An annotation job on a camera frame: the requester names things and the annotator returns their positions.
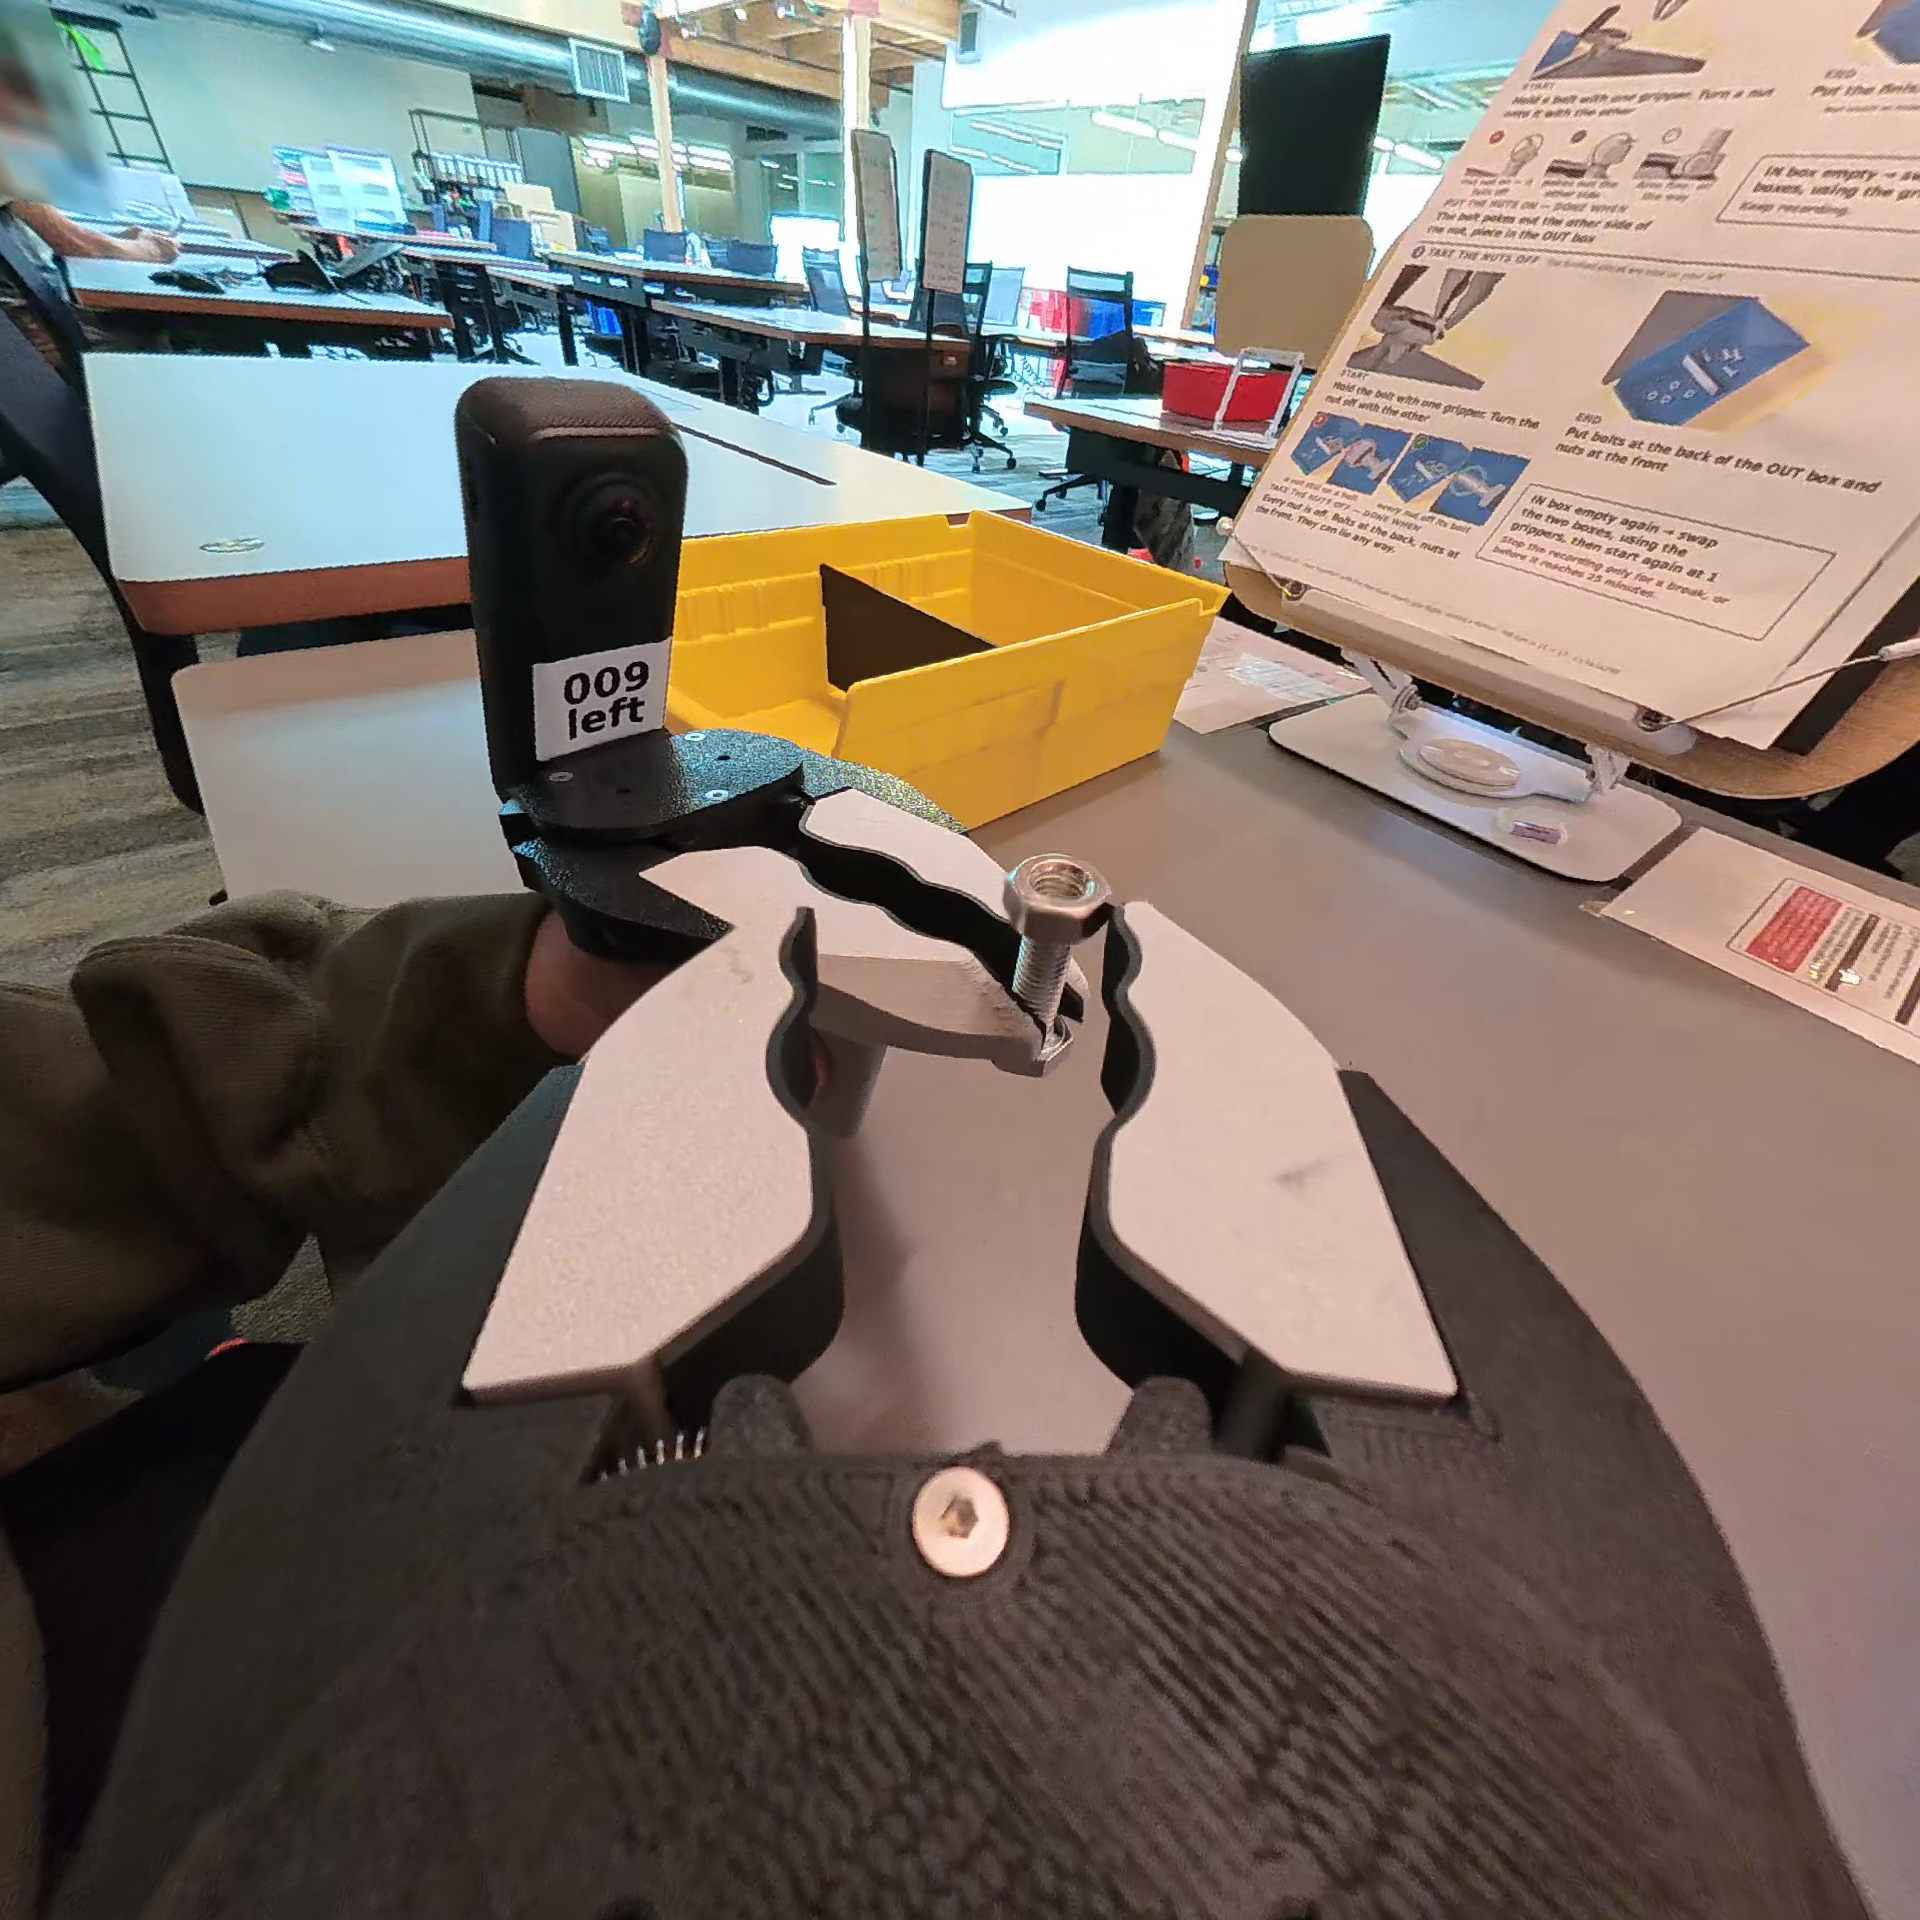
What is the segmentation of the steel hex bolt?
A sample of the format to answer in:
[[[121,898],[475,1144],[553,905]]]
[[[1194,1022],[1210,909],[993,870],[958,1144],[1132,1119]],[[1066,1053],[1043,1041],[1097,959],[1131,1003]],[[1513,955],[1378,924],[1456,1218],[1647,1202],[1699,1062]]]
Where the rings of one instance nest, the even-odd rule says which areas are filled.
[[[1018,939],[1012,997],[1031,1013],[1043,1032],[1040,1060],[1050,1062],[1066,1046],[1062,997],[1068,962],[1077,945]]]

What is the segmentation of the grey desk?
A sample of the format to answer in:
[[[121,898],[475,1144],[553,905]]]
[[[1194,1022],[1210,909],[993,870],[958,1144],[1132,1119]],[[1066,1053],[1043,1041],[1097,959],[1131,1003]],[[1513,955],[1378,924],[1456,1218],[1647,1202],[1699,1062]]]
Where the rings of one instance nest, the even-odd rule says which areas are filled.
[[[1914,1918],[1918,1072],[1257,728],[1173,728],[979,844],[1204,936],[1558,1274],[1715,1507],[1863,1890]],[[821,1442],[1110,1436],[1125,1389],[1072,1313],[1105,1029],[1045,1079],[888,1057],[835,1164]]]

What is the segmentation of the clear acrylic holder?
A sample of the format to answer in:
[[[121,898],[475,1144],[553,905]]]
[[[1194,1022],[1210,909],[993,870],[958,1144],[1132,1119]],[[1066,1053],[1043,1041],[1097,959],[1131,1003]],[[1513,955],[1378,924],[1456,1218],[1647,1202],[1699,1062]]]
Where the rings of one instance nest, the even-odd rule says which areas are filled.
[[[1242,349],[1225,372],[1213,431],[1273,446],[1306,372],[1299,352]]]

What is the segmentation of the printed instruction sheet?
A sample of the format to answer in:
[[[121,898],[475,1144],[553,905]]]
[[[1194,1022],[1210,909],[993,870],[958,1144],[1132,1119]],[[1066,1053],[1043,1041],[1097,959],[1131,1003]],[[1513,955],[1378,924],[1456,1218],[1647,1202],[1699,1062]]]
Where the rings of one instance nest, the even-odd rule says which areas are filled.
[[[1311,589],[1775,747],[1918,582],[1918,7],[1558,4],[1246,494]]]

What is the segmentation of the white document stand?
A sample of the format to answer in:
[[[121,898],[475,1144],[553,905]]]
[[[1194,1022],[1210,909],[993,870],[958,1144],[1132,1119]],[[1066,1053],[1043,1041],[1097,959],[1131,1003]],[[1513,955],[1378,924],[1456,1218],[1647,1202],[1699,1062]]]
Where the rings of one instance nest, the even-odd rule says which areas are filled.
[[[1239,599],[1336,648],[1368,684],[1267,722],[1283,756],[1554,879],[1618,880],[1677,833],[1677,804],[1647,778],[1706,803],[1788,804],[1918,747],[1918,589],[1846,658],[1762,690],[1788,731],[1747,747],[1732,712],[1668,716],[1311,589],[1257,554],[1252,513],[1236,519],[1225,564]]]

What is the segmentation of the black office chair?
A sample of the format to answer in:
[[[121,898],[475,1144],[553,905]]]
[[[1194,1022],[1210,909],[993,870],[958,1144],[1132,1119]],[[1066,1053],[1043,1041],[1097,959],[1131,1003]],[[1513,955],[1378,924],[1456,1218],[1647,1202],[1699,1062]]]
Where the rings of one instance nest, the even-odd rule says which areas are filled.
[[[1160,397],[1165,372],[1135,333],[1135,276],[1068,267],[1062,387],[1066,397]],[[1068,431],[1068,468],[1049,470],[1036,514],[1081,487],[1107,487],[1118,468],[1118,441]]]

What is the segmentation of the beige rounded panel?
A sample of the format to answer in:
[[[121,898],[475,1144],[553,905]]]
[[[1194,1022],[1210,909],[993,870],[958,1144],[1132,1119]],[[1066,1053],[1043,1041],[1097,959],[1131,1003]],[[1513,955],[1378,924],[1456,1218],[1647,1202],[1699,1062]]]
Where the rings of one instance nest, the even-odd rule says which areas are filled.
[[[1217,249],[1213,339],[1327,364],[1361,299],[1375,238],[1361,214],[1239,214]]]

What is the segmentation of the steel hex nut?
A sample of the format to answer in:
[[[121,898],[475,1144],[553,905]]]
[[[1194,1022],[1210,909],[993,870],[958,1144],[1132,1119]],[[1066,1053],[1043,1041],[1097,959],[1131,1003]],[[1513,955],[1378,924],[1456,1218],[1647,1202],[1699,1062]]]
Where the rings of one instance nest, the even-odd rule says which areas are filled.
[[[1112,909],[1110,885],[1068,854],[1031,854],[1004,876],[1001,905],[1018,936],[1081,945]]]

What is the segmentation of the yellow storage bin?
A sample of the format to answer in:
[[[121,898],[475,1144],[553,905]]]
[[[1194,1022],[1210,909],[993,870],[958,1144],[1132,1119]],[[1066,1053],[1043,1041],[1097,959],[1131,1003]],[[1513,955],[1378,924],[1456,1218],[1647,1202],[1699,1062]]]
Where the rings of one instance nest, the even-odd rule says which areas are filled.
[[[996,652],[835,693],[822,563]],[[695,539],[668,727],[765,731],[859,760],[979,829],[1153,756],[1225,602],[1191,570],[993,513]]]

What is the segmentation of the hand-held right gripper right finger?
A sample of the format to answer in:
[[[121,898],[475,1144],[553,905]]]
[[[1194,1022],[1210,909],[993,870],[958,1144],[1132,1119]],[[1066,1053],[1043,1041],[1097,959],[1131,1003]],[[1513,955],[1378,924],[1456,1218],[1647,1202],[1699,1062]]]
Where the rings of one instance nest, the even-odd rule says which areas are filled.
[[[1333,1053],[1148,902],[1116,909],[1075,1318],[1125,1384],[1448,1406],[1459,1373]]]

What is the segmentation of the white paper sheet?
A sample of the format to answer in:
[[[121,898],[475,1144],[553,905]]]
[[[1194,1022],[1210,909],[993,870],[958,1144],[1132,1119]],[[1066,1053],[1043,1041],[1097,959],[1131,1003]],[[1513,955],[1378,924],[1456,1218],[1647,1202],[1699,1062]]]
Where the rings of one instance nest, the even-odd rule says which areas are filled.
[[[1189,731],[1225,731],[1361,690],[1368,690],[1364,678],[1345,661],[1311,655],[1217,615],[1173,705],[1173,719]]]

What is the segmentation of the white table with orange edge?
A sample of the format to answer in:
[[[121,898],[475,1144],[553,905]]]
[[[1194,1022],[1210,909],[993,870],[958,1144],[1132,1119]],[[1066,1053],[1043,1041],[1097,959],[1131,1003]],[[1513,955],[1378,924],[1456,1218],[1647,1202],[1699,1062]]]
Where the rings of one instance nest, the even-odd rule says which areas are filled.
[[[453,449],[480,367],[95,355],[109,577],[140,630],[210,634],[469,599]],[[629,374],[687,450],[696,539],[1031,506]]]

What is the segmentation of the person's left hand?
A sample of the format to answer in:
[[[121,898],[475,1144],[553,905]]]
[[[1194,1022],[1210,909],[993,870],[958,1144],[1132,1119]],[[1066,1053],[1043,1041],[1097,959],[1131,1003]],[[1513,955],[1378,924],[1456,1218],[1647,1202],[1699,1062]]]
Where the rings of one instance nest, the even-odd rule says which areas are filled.
[[[664,975],[579,949],[562,917],[546,909],[522,975],[526,1028],[553,1057],[576,1062]]]

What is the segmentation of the black panel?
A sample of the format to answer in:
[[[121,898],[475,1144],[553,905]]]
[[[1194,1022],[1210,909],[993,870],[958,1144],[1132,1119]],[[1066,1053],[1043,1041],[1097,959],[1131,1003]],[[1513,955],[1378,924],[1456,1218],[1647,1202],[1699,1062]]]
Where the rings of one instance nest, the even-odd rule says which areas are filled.
[[[1245,53],[1239,216],[1361,216],[1390,34]]]

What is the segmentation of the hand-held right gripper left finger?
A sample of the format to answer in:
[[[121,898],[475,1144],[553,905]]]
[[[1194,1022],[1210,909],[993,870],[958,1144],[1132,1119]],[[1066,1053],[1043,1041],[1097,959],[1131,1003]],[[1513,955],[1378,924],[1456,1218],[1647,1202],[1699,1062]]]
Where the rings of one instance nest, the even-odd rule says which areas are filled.
[[[821,892],[781,851],[676,854],[724,936],[591,1046],[483,1318],[480,1406],[796,1382],[843,1318],[816,1091]]]

